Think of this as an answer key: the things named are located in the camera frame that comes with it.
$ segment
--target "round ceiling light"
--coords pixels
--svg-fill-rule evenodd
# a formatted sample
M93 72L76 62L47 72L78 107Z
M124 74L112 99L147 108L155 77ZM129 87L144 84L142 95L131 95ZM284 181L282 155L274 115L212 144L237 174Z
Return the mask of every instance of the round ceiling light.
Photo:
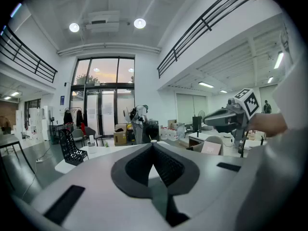
M136 20L134 21L134 26L135 26L136 28L141 29L141 28L144 28L145 25L146 25L145 20L143 20L143 19L141 19L141 18L136 19Z
M77 23L72 23L71 25L69 25L69 29L73 32L76 33L79 31L79 26Z

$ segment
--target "red cloth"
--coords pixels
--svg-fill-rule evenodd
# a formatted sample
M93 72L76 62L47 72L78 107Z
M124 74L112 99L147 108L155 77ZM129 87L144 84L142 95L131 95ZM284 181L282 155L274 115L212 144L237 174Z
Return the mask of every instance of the red cloth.
M83 134L86 135L85 124L83 122L81 122L81 130L82 130Z

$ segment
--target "pink laptop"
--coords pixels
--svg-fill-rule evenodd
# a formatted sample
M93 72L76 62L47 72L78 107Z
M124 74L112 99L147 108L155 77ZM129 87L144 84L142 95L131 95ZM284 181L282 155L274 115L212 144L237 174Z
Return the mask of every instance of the pink laptop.
M201 153L219 155L221 144L204 141Z

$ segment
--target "tree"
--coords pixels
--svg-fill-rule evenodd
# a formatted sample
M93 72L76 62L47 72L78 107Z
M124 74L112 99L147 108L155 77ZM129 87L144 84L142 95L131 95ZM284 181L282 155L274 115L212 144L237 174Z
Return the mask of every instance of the tree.
M76 77L76 85L85 84L86 83L86 77L87 77L86 74L78 75ZM97 83L97 82L99 82L97 77L89 76L88 83Z

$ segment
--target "pants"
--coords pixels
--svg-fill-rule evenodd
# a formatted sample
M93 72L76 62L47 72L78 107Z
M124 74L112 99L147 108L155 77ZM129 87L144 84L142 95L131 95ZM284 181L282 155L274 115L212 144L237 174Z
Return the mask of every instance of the pants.
M136 144L142 144L142 131L143 131L142 128L143 128L143 125L142 124L136 124L134 122L132 122L131 124L133 126Z

